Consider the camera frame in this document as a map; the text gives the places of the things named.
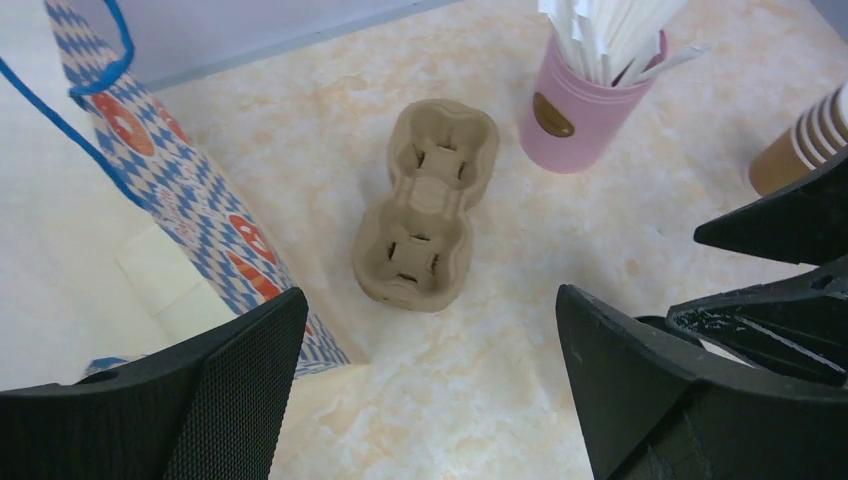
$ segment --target paper cup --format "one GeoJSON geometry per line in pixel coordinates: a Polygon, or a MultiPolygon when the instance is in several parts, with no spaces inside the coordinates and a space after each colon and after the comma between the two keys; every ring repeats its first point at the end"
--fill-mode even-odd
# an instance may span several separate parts
{"type": "Polygon", "coordinates": [[[787,129],[751,162],[748,179],[761,196],[769,195],[815,170],[798,145],[798,124],[787,129]]]}
{"type": "Polygon", "coordinates": [[[833,101],[836,96],[839,95],[841,90],[837,90],[836,92],[828,95],[822,100],[819,104],[819,126],[822,130],[822,134],[827,142],[836,150],[839,150],[846,145],[848,145],[848,139],[844,138],[839,131],[836,129],[836,125],[833,122],[833,101]]]}
{"type": "Polygon", "coordinates": [[[810,135],[814,114],[815,109],[813,108],[811,110],[807,110],[804,112],[804,115],[801,116],[801,120],[797,124],[797,132],[799,135],[798,144],[801,147],[801,151],[804,152],[804,155],[807,157],[807,160],[813,163],[816,167],[820,167],[824,165],[824,162],[826,162],[828,158],[830,158],[830,155],[828,155],[826,151],[819,151],[819,149],[816,148],[812,136],[810,135]]]}
{"type": "Polygon", "coordinates": [[[831,145],[830,140],[827,139],[827,135],[824,134],[824,126],[821,124],[822,103],[824,101],[817,103],[813,107],[813,111],[810,113],[810,123],[807,125],[807,133],[810,135],[810,140],[813,142],[813,146],[816,147],[816,151],[830,160],[839,150],[837,146],[831,145]]]}
{"type": "Polygon", "coordinates": [[[848,94],[845,93],[846,90],[848,89],[842,87],[836,93],[833,103],[830,105],[830,116],[839,136],[848,140],[848,94]]]}

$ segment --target bag handle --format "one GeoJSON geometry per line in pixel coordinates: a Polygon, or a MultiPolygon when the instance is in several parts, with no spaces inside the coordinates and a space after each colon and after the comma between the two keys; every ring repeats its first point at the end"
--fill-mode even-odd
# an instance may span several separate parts
{"type": "Polygon", "coordinates": [[[110,62],[109,65],[106,65],[106,68],[103,69],[103,73],[97,80],[88,85],[76,85],[71,87],[69,93],[72,98],[79,97],[81,95],[94,95],[95,93],[100,93],[111,87],[118,81],[119,78],[121,78],[121,75],[127,73],[127,70],[130,68],[130,63],[132,63],[133,57],[135,57],[135,45],[130,37],[130,31],[129,28],[127,28],[127,22],[124,21],[124,15],[121,13],[121,9],[118,7],[115,0],[103,1],[106,3],[106,6],[109,7],[109,12],[112,14],[112,18],[115,19],[115,23],[118,25],[118,32],[121,34],[121,43],[124,45],[124,56],[114,62],[110,62]]]}
{"type": "MultiPolygon", "coordinates": [[[[92,82],[89,85],[79,85],[71,88],[70,95],[71,98],[80,103],[81,95],[92,95],[95,93],[102,92],[107,88],[111,87],[115,84],[116,81],[126,73],[129,69],[129,64],[132,62],[133,56],[135,55],[135,46],[132,43],[132,39],[130,38],[129,30],[127,29],[127,24],[124,22],[124,17],[121,15],[121,10],[118,8],[118,5],[115,3],[115,0],[104,0],[106,5],[109,7],[109,11],[112,12],[112,17],[115,19],[115,22],[118,24],[118,29],[121,32],[121,41],[124,44],[124,48],[126,51],[124,52],[123,58],[120,60],[111,62],[106,66],[106,69],[103,71],[103,74],[92,82]]],[[[77,131],[74,127],[72,127],[65,119],[62,118],[59,113],[55,110],[47,106],[41,98],[38,97],[29,87],[24,84],[24,82],[15,75],[15,72],[12,71],[11,68],[6,64],[6,61],[0,57],[0,72],[3,73],[3,76],[6,77],[6,80],[12,84],[15,89],[21,93],[21,95],[26,98],[29,103],[31,103],[35,108],[38,109],[48,120],[53,122],[59,130],[61,130],[68,138],[74,141],[77,145],[79,145],[86,153],[91,155],[91,158],[94,159],[95,162],[100,166],[100,169],[103,170],[104,173],[112,180],[112,183],[118,187],[121,193],[124,194],[131,202],[133,202],[137,207],[144,210],[143,203],[141,197],[136,195],[132,190],[129,189],[129,186],[123,179],[121,179],[118,170],[115,169],[100,150],[97,149],[94,145],[91,144],[84,136],[82,136],[79,131],[77,131]]]]}

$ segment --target table surface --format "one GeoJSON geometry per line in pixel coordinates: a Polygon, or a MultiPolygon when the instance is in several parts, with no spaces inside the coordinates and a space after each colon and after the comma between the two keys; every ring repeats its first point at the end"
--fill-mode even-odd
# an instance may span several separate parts
{"type": "Polygon", "coordinates": [[[691,0],[673,47],[711,52],[657,82],[604,158],[577,175],[517,141],[545,41],[534,0],[465,0],[164,92],[282,244],[367,374],[290,426],[272,478],[588,479],[554,299],[580,286],[632,315],[804,270],[697,245],[696,226],[755,200],[748,162],[848,78],[848,47],[798,0],[691,0]],[[369,300],[350,267],[390,191],[400,111],[432,97],[491,115],[494,175],[469,211],[474,253],[437,314],[369,300]]]}

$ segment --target pink cup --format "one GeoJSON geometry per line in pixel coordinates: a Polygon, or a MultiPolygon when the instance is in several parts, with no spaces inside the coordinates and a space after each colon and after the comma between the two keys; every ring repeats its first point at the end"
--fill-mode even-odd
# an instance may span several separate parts
{"type": "MultiPolygon", "coordinates": [[[[661,32],[660,54],[648,68],[664,60],[667,53],[668,42],[661,32]]],[[[589,83],[563,62],[552,36],[536,79],[533,101],[518,127],[521,147],[545,170],[585,170],[600,158],[654,81],[621,88],[589,83]]]]}

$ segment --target wall baseboard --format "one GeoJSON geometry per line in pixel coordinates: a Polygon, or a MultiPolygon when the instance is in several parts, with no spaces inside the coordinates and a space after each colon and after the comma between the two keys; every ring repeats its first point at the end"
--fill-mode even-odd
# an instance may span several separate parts
{"type": "Polygon", "coordinates": [[[273,57],[281,53],[285,53],[291,50],[297,50],[299,48],[307,47],[309,45],[313,45],[318,42],[323,42],[331,38],[341,37],[343,35],[347,35],[360,30],[365,30],[366,28],[374,27],[376,25],[389,23],[391,21],[415,15],[417,13],[422,13],[428,10],[432,10],[434,8],[450,5],[452,3],[457,3],[459,1],[461,0],[422,0],[412,5],[396,8],[387,12],[379,13],[377,15],[372,15],[361,20],[348,22],[343,25],[339,25],[338,27],[333,27],[319,32],[310,33],[308,35],[303,35],[282,43],[259,48],[257,50],[241,55],[235,55],[225,60],[213,62],[209,65],[194,68],[186,72],[179,73],[177,75],[147,81],[145,82],[145,85],[151,91],[163,90],[168,87],[173,87],[215,73],[223,72],[224,70],[240,67],[242,65],[246,65],[257,60],[263,60],[265,58],[273,57]]]}
{"type": "Polygon", "coordinates": [[[848,43],[848,2],[845,0],[812,0],[819,13],[848,43]]]}

